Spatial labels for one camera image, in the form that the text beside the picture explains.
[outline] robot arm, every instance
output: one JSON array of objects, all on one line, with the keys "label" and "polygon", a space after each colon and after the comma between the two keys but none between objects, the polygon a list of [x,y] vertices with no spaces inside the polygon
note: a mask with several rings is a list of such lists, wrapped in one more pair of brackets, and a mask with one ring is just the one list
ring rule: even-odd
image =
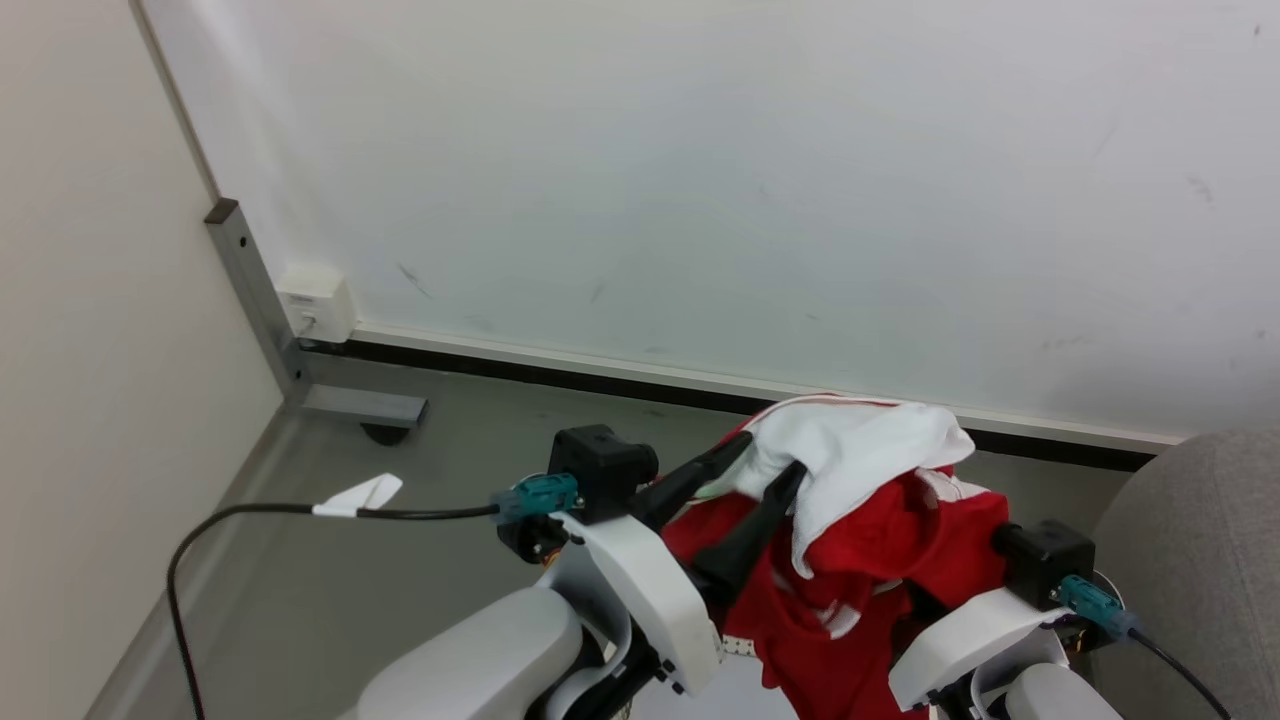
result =
[{"label": "robot arm", "polygon": [[[689,566],[658,532],[750,443],[749,433],[733,436],[637,491],[657,475],[650,448],[604,425],[558,433],[547,475],[495,497],[502,541],[530,562],[554,553],[549,570],[380,673],[356,720],[608,720],[654,679],[696,696],[719,666],[724,616],[805,468],[785,470]],[[1047,523],[1006,525],[993,546],[1007,560],[1005,587],[923,619],[890,671],[900,707],[934,705],[952,720],[1119,720],[1064,651],[1100,647],[1132,625],[1080,580],[1092,577],[1093,543]]]}]

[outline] beige wall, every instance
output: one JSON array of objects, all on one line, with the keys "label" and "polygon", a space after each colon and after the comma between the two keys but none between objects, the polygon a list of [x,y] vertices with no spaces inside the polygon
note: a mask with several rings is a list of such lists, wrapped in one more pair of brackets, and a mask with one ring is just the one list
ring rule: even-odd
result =
[{"label": "beige wall", "polygon": [[279,393],[125,0],[0,4],[0,716],[76,720]]}]

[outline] gray chair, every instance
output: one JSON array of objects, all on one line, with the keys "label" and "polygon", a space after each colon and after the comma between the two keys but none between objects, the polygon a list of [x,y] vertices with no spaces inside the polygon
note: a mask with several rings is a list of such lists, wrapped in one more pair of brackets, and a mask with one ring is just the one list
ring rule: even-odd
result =
[{"label": "gray chair", "polygon": [[[1203,436],[1139,470],[1103,516],[1097,568],[1235,717],[1280,717],[1280,427]],[[1137,644],[1096,653],[1133,720],[1216,717]]]}]

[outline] electrical outlet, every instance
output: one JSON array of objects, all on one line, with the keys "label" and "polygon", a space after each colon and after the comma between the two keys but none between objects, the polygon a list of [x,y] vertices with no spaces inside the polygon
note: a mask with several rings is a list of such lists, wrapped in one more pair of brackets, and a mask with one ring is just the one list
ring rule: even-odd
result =
[{"label": "electrical outlet", "polygon": [[293,268],[275,292],[293,334],[306,340],[347,342],[356,329],[356,305],[347,278],[330,268]]}]

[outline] scuff mark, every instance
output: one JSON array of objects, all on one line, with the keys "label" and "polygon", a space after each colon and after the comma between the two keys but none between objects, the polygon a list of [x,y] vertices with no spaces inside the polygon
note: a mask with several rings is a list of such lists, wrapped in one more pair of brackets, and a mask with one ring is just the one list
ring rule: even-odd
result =
[{"label": "scuff mark", "polygon": [[1061,337],[1057,340],[1046,340],[1041,343],[1041,352],[1048,350],[1062,350],[1064,347],[1071,347],[1074,345],[1088,345],[1092,340],[1087,334],[1078,334],[1075,337]]},{"label": "scuff mark", "polygon": [[1102,151],[1107,149],[1107,145],[1111,142],[1111,136],[1114,136],[1116,133],[1116,131],[1120,129],[1120,118],[1123,115],[1120,113],[1120,109],[1116,108],[1115,117],[1111,118],[1111,126],[1107,127],[1107,132],[1106,132],[1106,135],[1102,136],[1102,141],[1098,142],[1097,147],[1093,149],[1093,159],[1094,160],[1097,160],[1098,155],[1102,155]]},{"label": "scuff mark", "polygon": [[417,278],[417,273],[415,273],[412,268],[406,266],[403,263],[396,263],[396,266],[399,268],[399,272],[402,275],[404,275],[404,279],[407,279],[410,284],[413,286],[413,290],[422,293],[422,297],[426,297],[428,300],[435,300],[435,297],[430,292],[426,292],[426,288],[422,287],[422,281]]},{"label": "scuff mark", "polygon": [[1213,188],[1207,182],[1196,176],[1187,176],[1187,184],[1192,186],[1192,192],[1199,196],[1206,205],[1210,208],[1213,206]]},{"label": "scuff mark", "polygon": [[466,315],[462,319],[466,320],[472,328],[481,332],[492,333],[497,329],[494,328],[493,320],[485,318],[484,315]]}]

